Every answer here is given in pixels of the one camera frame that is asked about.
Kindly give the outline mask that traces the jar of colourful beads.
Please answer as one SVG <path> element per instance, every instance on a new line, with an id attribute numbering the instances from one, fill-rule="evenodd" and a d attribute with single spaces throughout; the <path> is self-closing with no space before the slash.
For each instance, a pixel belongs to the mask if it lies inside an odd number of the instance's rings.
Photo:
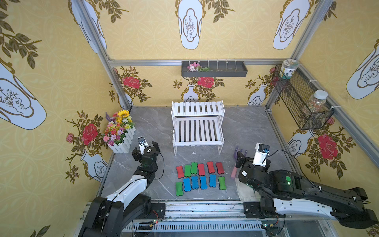
<path id="1" fill-rule="evenodd" d="M 323 90 L 317 90 L 308 100 L 307 108 L 311 113 L 318 113 L 326 103 L 328 93 Z"/>

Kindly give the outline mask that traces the pink flower in tray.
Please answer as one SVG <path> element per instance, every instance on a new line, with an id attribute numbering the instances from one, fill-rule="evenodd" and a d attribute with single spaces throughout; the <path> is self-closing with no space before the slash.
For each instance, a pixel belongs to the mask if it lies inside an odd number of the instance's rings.
<path id="1" fill-rule="evenodd" d="M 209 67 L 202 67 L 199 63 L 196 62 L 190 63 L 187 69 L 190 72 L 210 72 Z"/>

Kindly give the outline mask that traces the blue eraser bottom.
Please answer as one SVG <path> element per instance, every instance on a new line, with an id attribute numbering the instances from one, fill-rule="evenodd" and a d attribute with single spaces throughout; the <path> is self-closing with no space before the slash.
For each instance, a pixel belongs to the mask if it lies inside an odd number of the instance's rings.
<path id="1" fill-rule="evenodd" d="M 207 190 L 208 185 L 207 185 L 207 177 L 206 176 L 201 176 L 200 177 L 200 188 L 202 190 Z"/>
<path id="2" fill-rule="evenodd" d="M 217 176 L 215 174 L 209 175 L 209 187 L 216 188 Z"/>
<path id="3" fill-rule="evenodd" d="M 190 178 L 184 178 L 183 179 L 183 185 L 184 185 L 184 191 L 185 192 L 191 191 L 191 179 Z"/>
<path id="4" fill-rule="evenodd" d="M 199 189 L 199 179 L 198 176 L 191 177 L 191 188 L 194 190 Z"/>

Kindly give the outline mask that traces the aluminium frame post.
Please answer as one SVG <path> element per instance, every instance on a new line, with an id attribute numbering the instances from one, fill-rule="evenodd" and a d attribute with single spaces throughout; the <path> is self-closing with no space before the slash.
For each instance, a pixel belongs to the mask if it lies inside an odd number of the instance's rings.
<path id="1" fill-rule="evenodd" d="M 273 47 L 278 50 L 285 49 L 305 19 L 309 22 L 302 33 L 290 59 L 300 60 L 313 35 L 321 24 L 333 1 L 286 1 L 280 12 L 280 21 L 274 35 Z"/>
<path id="2" fill-rule="evenodd" d="M 68 1 L 68 6 L 84 38 L 99 56 L 113 88 L 118 94 L 120 106 L 127 110 L 132 109 L 131 100 L 126 96 L 114 68 L 110 65 L 110 59 L 106 52 L 107 44 L 100 24 L 100 14 L 96 12 L 96 7 L 90 1 Z"/>

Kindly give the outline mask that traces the aluminium frame post right rear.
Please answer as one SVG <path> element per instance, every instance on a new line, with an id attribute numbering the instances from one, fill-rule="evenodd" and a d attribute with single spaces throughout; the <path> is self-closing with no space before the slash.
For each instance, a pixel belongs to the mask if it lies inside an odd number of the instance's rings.
<path id="1" fill-rule="evenodd" d="M 321 24 L 333 1 L 286 1 L 280 12 L 280 21 L 274 35 L 273 47 L 278 50 L 285 49 L 305 19 L 309 22 L 302 33 L 290 59 L 300 60 L 313 35 Z"/>

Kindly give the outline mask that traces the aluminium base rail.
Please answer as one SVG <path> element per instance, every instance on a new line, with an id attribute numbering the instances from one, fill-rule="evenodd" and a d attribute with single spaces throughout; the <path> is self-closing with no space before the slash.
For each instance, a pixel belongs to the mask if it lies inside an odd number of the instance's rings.
<path id="1" fill-rule="evenodd" d="M 258 231 L 266 223 L 278 223 L 280 236 L 336 237 L 331 221 L 321 217 L 289 215 L 286 218 L 247 218 L 239 200 L 154 201 L 153 212 L 128 224 L 125 233 Z"/>

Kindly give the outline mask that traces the white gardening glove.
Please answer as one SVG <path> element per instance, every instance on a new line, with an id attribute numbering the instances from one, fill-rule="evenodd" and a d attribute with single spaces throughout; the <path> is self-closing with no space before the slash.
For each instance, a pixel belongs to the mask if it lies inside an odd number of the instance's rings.
<path id="1" fill-rule="evenodd" d="M 240 200 L 242 202 L 260 202 L 261 196 L 252 187 L 241 183 L 239 180 L 235 179 L 237 192 Z"/>

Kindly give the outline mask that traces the green eraser top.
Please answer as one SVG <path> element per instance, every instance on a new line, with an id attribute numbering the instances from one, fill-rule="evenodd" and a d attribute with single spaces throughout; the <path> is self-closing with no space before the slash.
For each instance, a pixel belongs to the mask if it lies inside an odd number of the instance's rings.
<path id="1" fill-rule="evenodd" d="M 194 175 L 198 174 L 198 163 L 196 162 L 191 163 L 190 173 Z"/>
<path id="2" fill-rule="evenodd" d="M 184 176 L 191 177 L 191 165 L 185 165 Z"/>

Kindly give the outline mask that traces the green eraser bottom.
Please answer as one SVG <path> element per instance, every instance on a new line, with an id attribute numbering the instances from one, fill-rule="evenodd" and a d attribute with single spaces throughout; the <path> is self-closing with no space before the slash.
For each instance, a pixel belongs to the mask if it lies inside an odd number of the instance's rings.
<path id="1" fill-rule="evenodd" d="M 176 188 L 176 196 L 179 197 L 179 196 L 182 196 L 184 194 L 182 182 L 176 182 L 175 188 Z"/>
<path id="2" fill-rule="evenodd" d="M 223 176 L 219 176 L 219 177 L 218 177 L 218 181 L 219 181 L 219 190 L 226 190 L 227 187 L 226 187 L 226 180 L 225 180 L 225 177 L 223 177 Z"/>

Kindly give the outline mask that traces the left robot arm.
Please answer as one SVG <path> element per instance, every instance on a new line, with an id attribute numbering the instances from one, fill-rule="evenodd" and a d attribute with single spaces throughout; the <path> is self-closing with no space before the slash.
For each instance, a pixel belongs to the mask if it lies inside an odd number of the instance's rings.
<path id="1" fill-rule="evenodd" d="M 131 179 L 106 197 L 96 197 L 88 210 L 79 232 L 80 237 L 119 237 L 122 230 L 135 218 L 150 215 L 151 197 L 143 195 L 153 182 L 158 170 L 157 142 L 149 145 L 145 137 L 138 138 L 139 146 L 132 151 L 140 165 Z"/>

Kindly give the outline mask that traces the grey wall tray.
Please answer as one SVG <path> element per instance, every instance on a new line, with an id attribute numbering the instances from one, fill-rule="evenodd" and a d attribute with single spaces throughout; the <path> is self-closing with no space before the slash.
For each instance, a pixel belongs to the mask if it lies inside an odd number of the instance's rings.
<path id="1" fill-rule="evenodd" d="M 187 67 L 190 63 L 199 63 L 202 67 L 209 67 L 210 72 L 190 72 Z M 225 78 L 225 77 L 245 77 L 247 67 L 244 61 L 238 60 L 188 60 L 181 61 L 181 75 L 185 78 Z"/>

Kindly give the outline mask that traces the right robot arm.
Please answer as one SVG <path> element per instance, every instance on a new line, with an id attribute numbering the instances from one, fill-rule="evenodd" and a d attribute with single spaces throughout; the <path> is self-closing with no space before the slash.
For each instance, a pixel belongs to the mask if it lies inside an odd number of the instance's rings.
<path id="1" fill-rule="evenodd" d="M 248 209 L 248 218 L 280 217 L 290 214 L 324 216 L 337 220 L 342 226 L 366 229 L 378 224 L 378 218 L 364 202 L 368 196 L 363 188 L 342 190 L 317 182 L 287 170 L 269 172 L 270 161 L 265 154 L 257 152 L 264 165 L 256 165 L 252 158 L 242 152 L 237 153 L 236 166 L 240 169 L 241 183 L 257 191 L 259 202 L 253 202 L 255 211 Z"/>

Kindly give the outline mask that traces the green eraser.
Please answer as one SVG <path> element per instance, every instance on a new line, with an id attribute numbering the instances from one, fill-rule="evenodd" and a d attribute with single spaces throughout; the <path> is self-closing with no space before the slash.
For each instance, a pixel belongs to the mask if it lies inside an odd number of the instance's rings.
<path id="1" fill-rule="evenodd" d="M 226 187 L 226 180 L 225 180 L 225 177 L 223 177 L 223 176 L 219 176 L 219 177 L 218 177 L 218 181 L 219 181 L 219 190 L 226 190 L 227 187 Z"/>
<path id="2" fill-rule="evenodd" d="M 191 163 L 190 173 L 194 175 L 198 174 L 198 163 L 196 162 Z"/>
<path id="3" fill-rule="evenodd" d="M 182 182 L 176 182 L 175 188 L 176 188 L 176 196 L 179 197 L 179 196 L 182 196 L 184 194 Z"/>
<path id="4" fill-rule="evenodd" d="M 185 165 L 184 176 L 191 177 L 191 165 Z"/>

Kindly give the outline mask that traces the artificial flowers in white planter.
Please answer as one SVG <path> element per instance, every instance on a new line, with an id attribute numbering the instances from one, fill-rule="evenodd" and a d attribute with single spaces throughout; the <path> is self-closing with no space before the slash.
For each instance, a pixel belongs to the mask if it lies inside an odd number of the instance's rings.
<path id="1" fill-rule="evenodd" d="M 112 116 L 106 114 L 106 119 L 108 125 L 104 132 L 103 141 L 115 154 L 129 153 L 136 130 L 130 112 L 121 110 Z"/>

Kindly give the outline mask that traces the aluminium frame post left rear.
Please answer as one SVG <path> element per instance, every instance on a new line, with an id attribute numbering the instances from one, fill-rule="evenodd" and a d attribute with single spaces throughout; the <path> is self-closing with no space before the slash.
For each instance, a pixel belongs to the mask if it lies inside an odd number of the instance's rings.
<path id="1" fill-rule="evenodd" d="M 96 12 L 96 7 L 90 1 L 68 1 L 68 6 L 84 38 L 99 56 L 113 88 L 118 94 L 120 106 L 127 110 L 132 109 L 131 100 L 126 96 L 114 68 L 110 65 L 110 59 L 106 52 L 107 44 L 100 24 L 100 14 Z"/>

